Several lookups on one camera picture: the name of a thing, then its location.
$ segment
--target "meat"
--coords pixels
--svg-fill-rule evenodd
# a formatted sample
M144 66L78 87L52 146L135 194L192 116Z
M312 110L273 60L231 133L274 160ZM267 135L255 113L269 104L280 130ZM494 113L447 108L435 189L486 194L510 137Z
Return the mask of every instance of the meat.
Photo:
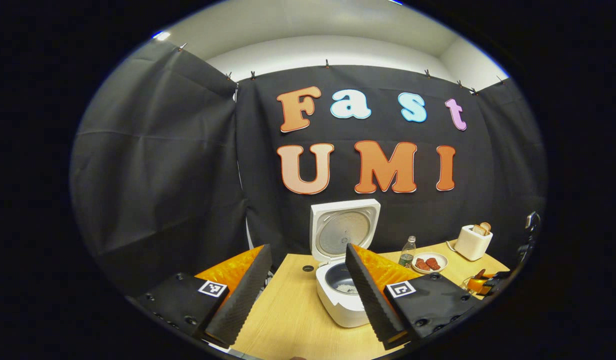
M417 261L415 262L415 266L422 269L423 271L430 271L430 267L426 264L424 260L422 260L419 257L417 258Z
M437 259L435 259L434 257L430 257L428 260L426 260L426 265L434 271L438 271L439 269L441 269L441 266L437 264Z

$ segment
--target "orange object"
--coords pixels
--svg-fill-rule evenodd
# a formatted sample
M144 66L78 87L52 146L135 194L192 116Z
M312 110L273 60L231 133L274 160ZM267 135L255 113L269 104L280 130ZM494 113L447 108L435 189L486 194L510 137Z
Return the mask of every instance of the orange object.
M479 293L482 291L482 287L484 287L486 281L488 281L486 278L471 278L468 280L468 285L466 287L473 292Z
M386 303L388 303L391 308L393 306L390 301L388 301L386 294L384 294L384 288L386 285L415 279L421 276L412 269L407 269L370 250L356 246L356 244L352 244L352 247L356 251L357 255L359 255L363 266L365 266L370 273L372 282L374 282L377 286L377 289L379 289L383 298L386 300Z
M263 247L264 245L257 246L256 248L242 252L194 276L195 278L228 285L230 292L228 292L228 296L226 296L221 305L219 305L219 309L224 306L226 301L230 299L230 296L235 292L235 289L239 286L239 282L244 277L244 274L246 274L246 271L251 267Z

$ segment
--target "water bottle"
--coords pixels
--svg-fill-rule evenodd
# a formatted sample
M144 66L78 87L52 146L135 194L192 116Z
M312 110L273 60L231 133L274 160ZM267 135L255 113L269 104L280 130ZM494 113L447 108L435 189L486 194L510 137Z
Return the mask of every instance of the water bottle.
M417 246L415 246L415 237L408 237L408 242L401 249L401 255L399 256L399 265L402 267L410 269L413 266L413 259L415 258L415 250Z

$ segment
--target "plate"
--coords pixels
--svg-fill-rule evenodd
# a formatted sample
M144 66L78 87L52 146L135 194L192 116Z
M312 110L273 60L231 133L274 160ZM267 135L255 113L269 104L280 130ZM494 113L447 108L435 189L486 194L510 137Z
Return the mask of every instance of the plate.
M417 259L422 259L424 262L430 258L434 258L436 259L436 263L440 266L440 268L438 270L422 270L420 268L418 268L417 266L415 266L415 263L417 262ZM441 253L436 253L436 252L421 252L421 253L416 253L415 257L412 259L412 268L414 269L414 271L416 272L420 272L422 274L430 274L433 272L441 272L443 269L445 269L448 266L448 259L446 259L446 256L443 256Z

